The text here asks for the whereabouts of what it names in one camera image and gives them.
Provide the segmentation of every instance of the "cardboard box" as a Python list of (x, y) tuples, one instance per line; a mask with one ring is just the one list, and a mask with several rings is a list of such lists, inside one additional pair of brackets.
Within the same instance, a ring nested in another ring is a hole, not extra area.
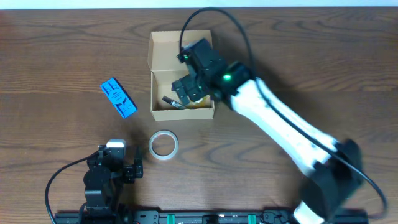
[[(200, 103), (189, 104), (181, 110), (162, 100), (167, 96), (180, 102), (176, 92), (172, 91), (172, 82), (188, 75), (187, 66), (177, 59), (180, 31), (151, 32), (148, 51), (150, 75), (150, 112), (156, 121), (182, 119), (213, 119), (214, 102), (210, 97)], [(211, 44), (210, 30), (185, 31), (183, 45), (206, 38)]]

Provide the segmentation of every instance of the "green connector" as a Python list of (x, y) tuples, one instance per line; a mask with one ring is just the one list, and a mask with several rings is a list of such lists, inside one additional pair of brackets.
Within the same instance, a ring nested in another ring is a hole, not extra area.
[(256, 215), (248, 215), (249, 224), (256, 224)]
[(175, 224), (175, 215), (166, 216), (167, 224)]

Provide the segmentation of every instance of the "blue block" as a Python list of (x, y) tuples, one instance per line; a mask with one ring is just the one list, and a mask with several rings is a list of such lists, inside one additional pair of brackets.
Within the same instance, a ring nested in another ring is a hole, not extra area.
[(117, 109), (122, 118), (126, 119), (137, 111), (137, 107), (131, 100), (130, 96), (124, 91), (120, 83), (115, 79), (104, 82), (101, 89), (111, 101), (113, 106)]

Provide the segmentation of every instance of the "wooden table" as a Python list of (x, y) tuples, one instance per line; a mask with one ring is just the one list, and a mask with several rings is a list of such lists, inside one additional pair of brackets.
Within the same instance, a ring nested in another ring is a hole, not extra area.
[[(49, 223), (44, 190), (61, 166), (109, 139), (147, 152), (169, 129), (180, 140), (171, 161), (144, 155), (144, 178), (122, 200), (163, 210), (259, 210), (293, 206), (302, 180), (286, 153), (256, 125), (218, 104), (214, 119), (155, 122), (149, 111), (149, 34), (179, 30), (193, 9), (0, 12), (0, 222)], [(245, 26), (268, 85), (294, 111), (334, 137), (362, 147), (364, 168), (398, 223), (397, 8), (230, 9)], [(189, 29), (211, 29), (228, 60), (247, 62), (227, 18), (207, 12)], [(138, 112), (122, 119), (100, 85), (116, 77)], [(132, 151), (127, 152), (131, 161)], [(57, 210), (85, 202), (85, 163), (50, 188)], [(349, 207), (378, 212), (363, 185)]]

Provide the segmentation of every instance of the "clear tape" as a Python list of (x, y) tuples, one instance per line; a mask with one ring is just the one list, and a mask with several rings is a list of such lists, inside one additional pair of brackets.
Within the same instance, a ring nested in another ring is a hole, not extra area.
[[(156, 153), (156, 152), (154, 151), (154, 149), (152, 148), (152, 143), (155, 141), (155, 139), (156, 139), (157, 137), (163, 135), (163, 134), (170, 136), (170, 137), (174, 140), (174, 149), (173, 149), (173, 151), (172, 151), (170, 154), (165, 155), (165, 156)], [(171, 132), (171, 131), (166, 131), (166, 130), (158, 131), (158, 132), (156, 132), (152, 137), (150, 137), (150, 140), (149, 140), (149, 152), (150, 152), (156, 159), (160, 159), (160, 160), (171, 159), (171, 158), (173, 158), (174, 155), (176, 155), (177, 151), (178, 151), (178, 139), (177, 139), (176, 135), (175, 135), (173, 132)]]

